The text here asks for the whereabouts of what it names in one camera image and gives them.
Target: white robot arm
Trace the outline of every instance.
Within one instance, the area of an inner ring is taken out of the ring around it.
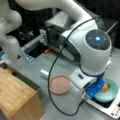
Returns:
[[[0,0],[0,47],[4,51],[3,59],[15,68],[20,67],[26,59],[17,39],[7,34],[22,24],[19,13],[11,10],[8,0]]]
[[[76,26],[96,17],[95,14],[77,4],[75,0],[16,0],[16,2],[28,10],[59,8],[76,21],[76,23],[71,26],[70,30],[65,31],[60,36],[58,40],[60,49],[63,42],[67,40],[66,38]],[[111,53],[110,38],[102,30],[104,30],[104,27],[101,20],[97,21],[93,19],[86,24],[83,24],[69,37],[67,40],[67,47],[64,48],[62,52],[63,55],[70,60],[79,61],[81,74],[88,76],[89,78],[91,76],[93,79],[96,78],[98,80],[98,83],[95,83],[97,86],[99,86],[99,80],[106,70],[106,64]],[[74,86],[81,89],[92,80],[88,80],[85,83],[78,81],[75,79],[72,80]]]

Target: cable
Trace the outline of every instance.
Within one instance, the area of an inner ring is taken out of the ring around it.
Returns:
[[[51,100],[52,104],[55,106],[55,108],[56,108],[60,113],[66,115],[66,116],[75,116],[75,115],[78,113],[80,106],[81,106],[83,103],[85,103],[86,100],[83,99],[83,100],[79,103],[76,112],[73,113],[73,114],[68,114],[68,113],[65,113],[65,112],[63,112],[62,110],[60,110],[60,108],[59,108],[59,107],[55,104],[55,102],[53,101],[52,96],[51,96],[51,92],[50,92],[50,84],[49,84],[49,82],[50,82],[50,77],[51,77],[52,69],[53,69],[56,61],[58,60],[58,58],[59,58],[60,55],[62,54],[63,49],[66,47],[67,42],[68,42],[69,37],[71,36],[71,34],[72,34],[78,27],[82,26],[83,24],[85,24],[85,23],[87,23],[87,22],[89,22],[89,21],[91,21],[91,20],[97,19],[97,18],[101,18],[101,16],[94,17],[94,18],[91,18],[91,19],[89,19],[89,20],[86,20],[85,22],[83,22],[83,23],[79,24],[78,26],[76,26],[76,27],[70,32],[70,34],[69,34],[68,37],[66,38],[67,40],[63,42],[63,47],[62,47],[62,49],[60,50],[58,56],[55,58],[52,66],[51,66],[51,68],[50,68],[50,71],[49,71],[49,75],[48,75],[48,94],[49,94],[50,100]]]

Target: lab bench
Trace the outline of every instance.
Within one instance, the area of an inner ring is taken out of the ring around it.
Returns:
[[[43,77],[40,73],[42,69],[49,71],[50,67],[56,58],[57,53],[50,52],[49,54],[41,54],[35,60],[33,60],[28,65],[24,66],[19,70],[20,73],[27,76],[29,79],[33,80],[37,85],[39,85],[43,92],[42,104],[45,109],[45,114],[40,120],[113,120],[104,113],[98,111],[94,107],[84,103],[76,116],[67,117],[53,106],[49,99],[47,82],[48,80]],[[56,62],[51,76],[54,75],[66,75],[70,76],[71,73],[78,68],[78,63],[69,61],[68,59],[61,56]],[[114,80],[120,86],[120,49],[114,48],[112,51],[112,64],[106,70],[104,77]],[[81,101],[80,96],[74,97],[70,93],[62,96],[53,95],[52,97],[59,106],[61,110],[66,113],[74,113],[77,109],[79,102]]]

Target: wooden box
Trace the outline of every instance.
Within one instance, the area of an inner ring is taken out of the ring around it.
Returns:
[[[39,120],[44,114],[37,91],[0,68],[0,109],[8,120]]]

